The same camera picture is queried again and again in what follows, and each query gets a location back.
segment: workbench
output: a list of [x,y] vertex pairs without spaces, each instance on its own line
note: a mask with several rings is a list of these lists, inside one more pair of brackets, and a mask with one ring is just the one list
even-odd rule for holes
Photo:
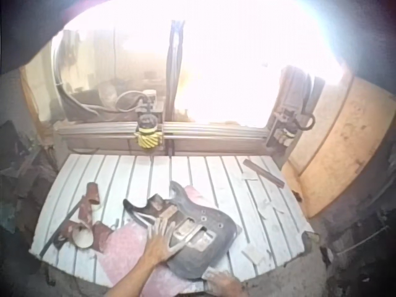
[[[229,270],[241,281],[262,275],[304,252],[301,235],[312,228],[287,184],[280,189],[258,176],[243,165],[246,158],[285,181],[268,156],[150,158],[72,154],[46,198],[30,252],[40,257],[45,243],[85,194],[87,183],[95,181],[101,197],[101,207],[93,212],[93,222],[101,220],[108,226],[120,228],[131,220],[124,211],[123,199],[143,207],[147,198],[155,193],[168,197],[169,181],[173,180],[182,186],[193,185],[242,229],[227,255],[215,267]],[[260,214],[257,206],[264,202],[269,206]],[[71,219],[77,221],[77,213]],[[248,243],[263,253],[264,260],[259,265],[241,253]],[[51,245],[42,261],[88,282],[111,286],[91,249],[81,251],[66,243],[58,251]],[[203,282],[196,281],[185,293],[203,289]]]

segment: finger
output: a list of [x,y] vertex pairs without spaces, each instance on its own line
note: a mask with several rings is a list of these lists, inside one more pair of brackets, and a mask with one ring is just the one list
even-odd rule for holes
[[179,252],[183,247],[185,247],[187,242],[181,241],[180,243],[176,244],[175,246],[169,248],[169,253],[170,257],[175,255],[177,252]]
[[162,235],[162,236],[165,235],[166,226],[167,226],[167,225],[168,225],[168,219],[167,219],[167,218],[164,218],[164,219],[161,221],[161,226],[160,226],[160,232],[161,232],[161,235]]
[[154,223],[154,230],[153,230],[154,235],[157,235],[159,233],[160,223],[161,223],[161,219],[156,218]]
[[166,238],[166,242],[168,243],[168,246],[171,242],[171,238],[174,232],[174,229],[176,228],[176,223],[175,222],[171,222],[171,224],[169,225],[169,227],[166,229],[166,233],[165,233],[165,238]]
[[153,237],[153,226],[149,225],[147,227],[147,239],[151,239]]

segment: white slatted bed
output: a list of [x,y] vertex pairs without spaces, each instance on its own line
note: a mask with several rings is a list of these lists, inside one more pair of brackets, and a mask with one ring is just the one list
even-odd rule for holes
[[[108,226],[119,222],[120,228],[129,220],[123,209],[124,198],[142,207],[155,193],[168,197],[172,179],[182,186],[193,185],[242,227],[242,233],[217,268],[229,270],[240,280],[262,275],[301,254],[304,251],[301,234],[312,228],[287,184],[279,189],[250,172],[243,165],[245,158],[154,157],[151,162],[145,156],[70,155],[47,196],[30,252],[39,257],[45,243],[85,194],[88,182],[98,183],[102,199],[102,207],[93,213],[93,221],[101,220]],[[284,180],[270,157],[248,158]],[[245,180],[242,172],[250,172],[254,178]],[[265,208],[265,219],[257,211],[257,204],[263,201],[271,202],[271,207]],[[77,212],[72,220],[77,220]],[[257,266],[241,253],[248,243],[265,256]],[[92,250],[80,251],[67,243],[58,252],[51,246],[42,260],[86,281],[111,286]],[[196,282],[187,291],[203,288],[202,282]]]

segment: hand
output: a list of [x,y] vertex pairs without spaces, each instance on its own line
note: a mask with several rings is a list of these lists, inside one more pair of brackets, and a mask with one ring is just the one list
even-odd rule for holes
[[243,290],[242,283],[228,272],[213,273],[208,282],[214,285],[217,295],[221,297],[243,297],[248,294]]
[[168,219],[158,218],[154,225],[147,228],[147,243],[143,256],[145,259],[152,261],[154,265],[168,260],[186,245],[186,242],[181,241],[173,247],[169,247],[175,222],[172,222],[168,228],[166,227],[167,224]]

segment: guitar body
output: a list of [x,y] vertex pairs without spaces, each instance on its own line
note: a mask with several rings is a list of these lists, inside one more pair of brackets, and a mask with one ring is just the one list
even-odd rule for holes
[[155,194],[142,208],[124,199],[124,208],[144,227],[152,225],[158,217],[167,218],[168,224],[175,222],[170,246],[190,240],[167,264],[181,278],[198,279],[226,254],[237,235],[236,224],[217,209],[193,203],[184,188],[174,181],[170,182],[170,193],[172,199],[164,200]]

